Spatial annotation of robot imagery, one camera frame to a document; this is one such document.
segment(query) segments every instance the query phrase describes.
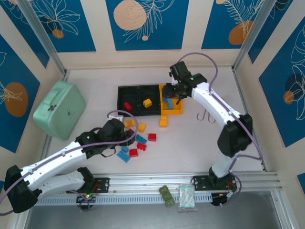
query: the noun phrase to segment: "scissors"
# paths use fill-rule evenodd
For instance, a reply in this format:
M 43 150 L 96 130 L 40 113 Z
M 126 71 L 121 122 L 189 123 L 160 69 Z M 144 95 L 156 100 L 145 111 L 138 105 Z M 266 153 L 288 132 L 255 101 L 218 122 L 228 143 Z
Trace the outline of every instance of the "scissors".
M 204 120 L 205 113 L 206 113 L 206 109 L 204 110 L 203 113 L 198 113 L 198 114 L 197 114 L 197 120 L 198 120 L 198 121 Z M 211 117 L 213 118 L 213 116 L 211 116 L 211 114 L 208 112 L 208 121 L 209 121 L 209 123 L 212 123 L 212 124 L 213 124 L 213 123 L 216 122 L 216 120 L 215 120 L 215 118 L 213 118 L 213 121 L 211 121 Z

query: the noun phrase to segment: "blue lego brick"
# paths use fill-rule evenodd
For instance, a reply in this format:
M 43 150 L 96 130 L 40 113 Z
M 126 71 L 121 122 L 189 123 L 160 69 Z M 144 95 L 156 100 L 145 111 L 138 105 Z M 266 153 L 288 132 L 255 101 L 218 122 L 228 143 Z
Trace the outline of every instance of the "blue lego brick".
M 123 151 L 120 151 L 117 156 L 122 159 L 125 163 L 129 162 L 130 160 L 130 156 L 128 156 L 126 153 L 124 153 Z
M 122 146 L 122 151 L 124 151 L 125 153 L 127 153 L 128 152 L 128 147 L 127 146 Z
M 139 143 L 146 144 L 147 140 L 140 135 L 135 136 L 135 140 Z
M 172 103 L 172 100 L 170 98 L 163 97 L 163 100 L 167 103 L 168 109 L 173 109 L 173 103 Z

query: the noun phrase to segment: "yellow block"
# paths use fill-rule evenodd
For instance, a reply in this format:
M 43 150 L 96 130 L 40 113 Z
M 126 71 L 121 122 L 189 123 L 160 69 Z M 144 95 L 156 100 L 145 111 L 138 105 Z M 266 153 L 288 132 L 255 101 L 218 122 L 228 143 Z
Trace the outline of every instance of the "yellow block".
M 152 101 L 150 99 L 146 99 L 143 101 L 143 105 L 145 108 L 150 107 L 152 105 Z
M 143 133 L 145 128 L 146 128 L 146 124 L 145 123 L 140 123 L 138 130 Z
M 125 128 L 133 127 L 133 126 L 135 126 L 135 121 L 134 120 L 130 120 L 130 121 L 125 122 Z
M 183 101 L 182 100 L 177 105 L 176 103 L 178 102 L 178 99 L 171 99 L 172 104 L 173 104 L 173 109 L 168 109 L 167 103 L 165 101 L 163 101 L 162 89 L 163 89 L 164 85 L 165 84 L 159 85 L 160 100 L 161 100 L 161 115 L 181 115 L 183 113 Z
M 168 123 L 167 120 L 160 120 L 160 127 L 167 127 Z

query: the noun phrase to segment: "red lego brick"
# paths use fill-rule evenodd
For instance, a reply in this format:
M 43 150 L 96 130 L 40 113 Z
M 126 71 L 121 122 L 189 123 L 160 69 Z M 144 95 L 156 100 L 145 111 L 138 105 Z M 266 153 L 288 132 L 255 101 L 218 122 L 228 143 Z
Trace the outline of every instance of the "red lego brick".
M 137 144 L 137 148 L 138 148 L 138 149 L 141 149 L 141 150 L 143 150 L 143 151 L 145 151 L 145 150 L 146 150 L 146 145 L 144 145 L 144 144 L 142 144 L 142 143 L 138 143 L 138 144 Z
M 130 106 L 130 104 L 128 102 L 124 103 L 124 107 L 127 111 L 132 111 L 132 106 Z
M 129 156 L 130 157 L 138 156 L 138 150 L 137 149 L 130 149 L 129 150 Z
M 157 141 L 157 134 L 148 134 L 148 141 L 156 142 Z

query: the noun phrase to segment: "toy block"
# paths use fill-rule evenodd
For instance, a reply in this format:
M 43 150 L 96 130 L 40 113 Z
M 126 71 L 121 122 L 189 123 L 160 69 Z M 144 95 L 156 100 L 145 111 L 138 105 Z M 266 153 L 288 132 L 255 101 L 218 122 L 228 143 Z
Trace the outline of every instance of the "toy block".
M 130 156 L 130 157 L 138 156 L 138 150 L 137 150 L 137 149 L 131 149 L 131 150 L 129 150 L 129 156 Z
M 143 101 L 143 105 L 145 108 L 150 107 L 152 105 L 152 102 L 150 99 L 146 99 Z
M 122 159 L 125 163 L 129 162 L 130 160 L 130 156 L 128 156 L 126 153 L 124 153 L 123 151 L 120 151 L 117 156 Z
M 168 199 L 172 198 L 172 195 L 170 192 L 165 192 L 163 195 L 162 195 L 162 199 L 164 201 L 167 201 Z
M 123 115 L 118 115 L 118 116 L 112 116 L 110 115 L 107 119 L 108 120 L 112 120 L 113 118 L 117 119 L 117 120 L 120 120 L 121 122 L 124 121 L 124 116 Z
M 159 192 L 161 195 L 163 195 L 164 193 L 168 192 L 168 187 L 164 185 L 163 187 L 159 188 Z
M 146 124 L 145 123 L 140 123 L 138 130 L 143 133 L 145 128 L 146 128 Z
M 172 206 L 174 206 L 176 203 L 175 203 L 175 200 L 173 198 L 170 198 L 168 199 L 166 202 L 165 202 L 165 206 L 170 208 Z
M 127 146 L 122 146 L 122 147 L 121 147 L 121 150 L 122 150 L 123 152 L 127 153 L 129 149 L 128 149 Z
M 167 127 L 167 125 L 168 125 L 168 123 L 167 123 L 167 120 L 160 120 L 160 124 L 159 124 L 159 126 L 160 127 Z
M 141 150 L 143 150 L 143 151 L 145 151 L 145 150 L 146 150 L 146 145 L 144 145 L 144 144 L 142 144 L 142 143 L 139 142 L 139 143 L 137 144 L 137 148 L 138 148 L 138 149 L 141 149 Z
M 130 106 L 130 104 L 128 102 L 124 103 L 124 107 L 127 111 L 132 111 L 132 106 Z
M 148 141 L 156 142 L 157 141 L 157 134 L 148 134 Z
M 135 126 L 134 120 L 129 120 L 129 121 L 125 122 L 125 128 L 132 127 L 132 126 Z
M 146 144 L 147 140 L 140 135 L 135 136 L 135 140 L 139 143 Z
M 163 97 L 163 100 L 166 102 L 168 109 L 173 109 L 173 103 L 170 98 Z

